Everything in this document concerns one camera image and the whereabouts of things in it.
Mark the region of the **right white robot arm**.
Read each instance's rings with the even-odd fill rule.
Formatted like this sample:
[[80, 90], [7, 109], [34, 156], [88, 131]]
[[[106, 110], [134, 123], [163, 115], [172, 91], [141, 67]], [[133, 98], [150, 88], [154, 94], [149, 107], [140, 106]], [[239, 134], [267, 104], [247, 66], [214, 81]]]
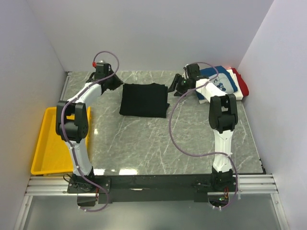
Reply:
[[214, 156], [210, 187], [222, 191], [236, 182], [233, 173], [236, 172], [231, 159], [231, 144], [235, 126], [238, 123], [236, 96], [219, 89], [213, 81], [219, 72], [213, 67], [215, 75], [201, 75], [199, 62], [187, 64], [184, 74], [177, 74], [170, 86], [169, 92], [183, 99], [190, 92], [199, 91], [209, 102], [209, 125], [214, 133], [214, 152], [204, 156]]

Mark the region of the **black t-shirt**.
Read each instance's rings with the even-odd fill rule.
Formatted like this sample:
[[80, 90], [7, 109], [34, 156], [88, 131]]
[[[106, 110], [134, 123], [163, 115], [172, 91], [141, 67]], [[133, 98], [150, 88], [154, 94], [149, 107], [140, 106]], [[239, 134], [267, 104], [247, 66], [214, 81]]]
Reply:
[[124, 84], [120, 115], [166, 118], [168, 87], [164, 84]]

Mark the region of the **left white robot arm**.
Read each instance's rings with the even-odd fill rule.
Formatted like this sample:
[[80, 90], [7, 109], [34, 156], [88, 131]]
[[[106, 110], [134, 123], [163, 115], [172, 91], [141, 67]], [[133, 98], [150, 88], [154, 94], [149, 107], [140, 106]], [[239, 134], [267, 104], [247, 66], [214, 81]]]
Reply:
[[89, 131], [87, 109], [105, 91], [123, 84], [109, 63], [93, 62], [93, 67], [95, 71], [80, 91], [66, 101], [60, 100], [56, 107], [56, 134], [68, 147], [73, 164], [70, 185], [86, 193], [98, 187], [85, 141]]

